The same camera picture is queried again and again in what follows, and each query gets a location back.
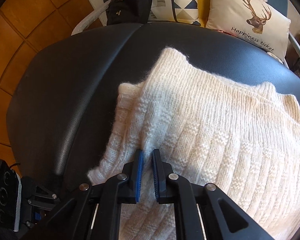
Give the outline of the cream knitted sweater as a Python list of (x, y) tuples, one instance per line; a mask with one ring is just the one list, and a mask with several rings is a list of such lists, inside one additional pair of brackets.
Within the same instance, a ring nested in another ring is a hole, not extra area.
[(100, 164), (104, 183), (143, 151), (139, 204), (124, 205), (120, 239), (175, 239), (173, 206), (155, 200), (151, 152), (190, 182), (216, 184), (274, 239), (300, 228), (300, 106), (264, 82), (243, 85), (193, 67), (166, 48), (145, 81), (118, 88)]

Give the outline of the black leather ottoman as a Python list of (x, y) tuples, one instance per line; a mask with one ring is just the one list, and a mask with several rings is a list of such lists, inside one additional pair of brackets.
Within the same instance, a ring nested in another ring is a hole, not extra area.
[(140, 82), (165, 47), (197, 68), (243, 84), (271, 82), (300, 104), (300, 79), (231, 35), (173, 22), (88, 30), (40, 51), (13, 94), (7, 130), (21, 174), (51, 191), (86, 182), (106, 148), (119, 84)]

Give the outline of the deer print cushion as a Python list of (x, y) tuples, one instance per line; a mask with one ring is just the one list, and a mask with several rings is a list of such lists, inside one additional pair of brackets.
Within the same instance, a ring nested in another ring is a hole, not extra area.
[(288, 47), (291, 20), (271, 7), (258, 16), (250, 0), (210, 0), (207, 29), (220, 30), (243, 39), (283, 60)]

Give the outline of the black handbag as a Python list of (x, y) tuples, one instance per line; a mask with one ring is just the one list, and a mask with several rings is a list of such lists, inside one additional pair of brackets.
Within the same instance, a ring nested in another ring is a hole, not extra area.
[(107, 25), (148, 22), (152, 0), (111, 0), (106, 9)]

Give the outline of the triangle pattern cushion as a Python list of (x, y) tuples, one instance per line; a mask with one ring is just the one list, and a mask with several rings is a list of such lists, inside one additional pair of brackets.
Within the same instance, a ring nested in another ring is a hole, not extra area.
[(172, 5), (176, 22), (201, 26), (198, 0), (173, 0)]

